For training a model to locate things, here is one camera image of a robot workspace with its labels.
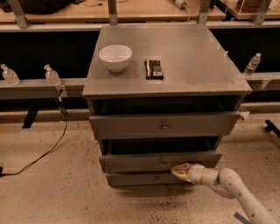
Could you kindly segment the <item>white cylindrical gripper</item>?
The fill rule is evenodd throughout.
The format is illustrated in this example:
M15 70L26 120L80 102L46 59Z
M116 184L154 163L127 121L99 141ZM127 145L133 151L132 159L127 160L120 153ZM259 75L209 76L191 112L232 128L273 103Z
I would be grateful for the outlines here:
M218 184L219 172L201 164L178 164L171 168L173 175L195 185L214 186Z

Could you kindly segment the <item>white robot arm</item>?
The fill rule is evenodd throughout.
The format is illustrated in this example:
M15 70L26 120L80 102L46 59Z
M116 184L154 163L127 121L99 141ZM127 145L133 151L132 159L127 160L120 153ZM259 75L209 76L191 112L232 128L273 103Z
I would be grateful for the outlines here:
M185 163L173 166L171 173L195 185L207 186L222 197L237 199L252 224L279 224L232 169L219 171L201 164Z

